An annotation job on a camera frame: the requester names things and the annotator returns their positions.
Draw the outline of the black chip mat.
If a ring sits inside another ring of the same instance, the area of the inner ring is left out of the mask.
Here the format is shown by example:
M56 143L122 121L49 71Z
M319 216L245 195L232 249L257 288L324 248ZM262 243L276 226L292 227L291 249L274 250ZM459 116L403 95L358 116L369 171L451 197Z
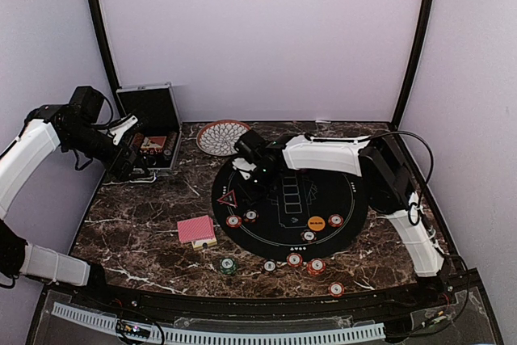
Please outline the black chip mat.
M310 229L304 230L301 233L301 238L304 242L313 242L316 240L316 234Z
M258 218L259 214L253 209L249 209L243 214L243 220L245 222L254 223L258 220Z

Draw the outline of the red chip mat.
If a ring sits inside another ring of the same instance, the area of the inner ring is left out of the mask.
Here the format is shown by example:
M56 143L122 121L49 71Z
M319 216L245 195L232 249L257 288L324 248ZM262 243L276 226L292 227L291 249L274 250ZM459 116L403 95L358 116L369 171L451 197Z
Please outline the red chip mat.
M344 218L340 214L332 214L328 219L330 227L339 228L344 224Z
M242 219L238 215L230 215L226 218L226 225L229 228L239 228L242 225Z

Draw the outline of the orange big blind button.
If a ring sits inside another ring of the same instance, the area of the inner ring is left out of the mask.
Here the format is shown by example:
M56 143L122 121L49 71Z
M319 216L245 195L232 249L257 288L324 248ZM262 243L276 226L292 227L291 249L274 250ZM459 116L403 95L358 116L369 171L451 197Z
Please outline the orange big blind button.
M313 216L308 219L307 226L310 230L319 232L326 227L326 221L319 216Z

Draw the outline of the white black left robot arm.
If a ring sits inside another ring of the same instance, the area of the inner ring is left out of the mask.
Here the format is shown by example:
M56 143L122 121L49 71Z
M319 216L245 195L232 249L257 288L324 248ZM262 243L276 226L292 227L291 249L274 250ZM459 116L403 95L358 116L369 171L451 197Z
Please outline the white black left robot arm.
M106 102L100 91L79 86L67 104L43 105L27 115L21 132L1 154L2 217L34 171L57 149L84 155L88 162L99 160L120 181L131 178L142 160L129 142L143 122L130 114L100 124ZM1 223L1 273L11 281L31 276L82 287L83 297L96 309L108 309L114 302L101 265L32 244L5 222Z

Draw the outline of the black red poker chip stack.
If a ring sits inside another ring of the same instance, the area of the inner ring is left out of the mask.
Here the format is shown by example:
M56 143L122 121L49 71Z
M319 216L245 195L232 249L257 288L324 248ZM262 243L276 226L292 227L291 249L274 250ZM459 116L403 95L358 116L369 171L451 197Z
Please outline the black red poker chip stack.
M266 273L272 273L272 272L275 272L277 269L277 264L274 260L266 260L264 263L263 263L263 270L266 272Z

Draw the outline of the black chip mat front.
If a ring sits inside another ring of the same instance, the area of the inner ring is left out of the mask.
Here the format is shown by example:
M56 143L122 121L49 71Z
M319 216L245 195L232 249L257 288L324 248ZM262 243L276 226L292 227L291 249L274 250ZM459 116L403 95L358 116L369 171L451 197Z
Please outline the black chip mat front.
M301 238L304 242L313 242L316 240L316 234L310 229L304 230L301 233Z

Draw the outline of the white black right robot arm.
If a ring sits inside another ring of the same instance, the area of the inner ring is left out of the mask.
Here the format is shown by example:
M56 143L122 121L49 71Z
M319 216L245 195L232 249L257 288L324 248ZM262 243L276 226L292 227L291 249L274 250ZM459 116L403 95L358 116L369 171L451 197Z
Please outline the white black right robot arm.
M422 209L422 199L412 182L410 168L393 140L393 133L330 138L311 134L286 135L267 141L254 130L234 144L234 168L244 180L269 187L283 170L324 170L361 178L367 202L383 214L398 232L410 254L415 275L425 279L413 288L412 300L428 308L443 295L438 276L445 253Z

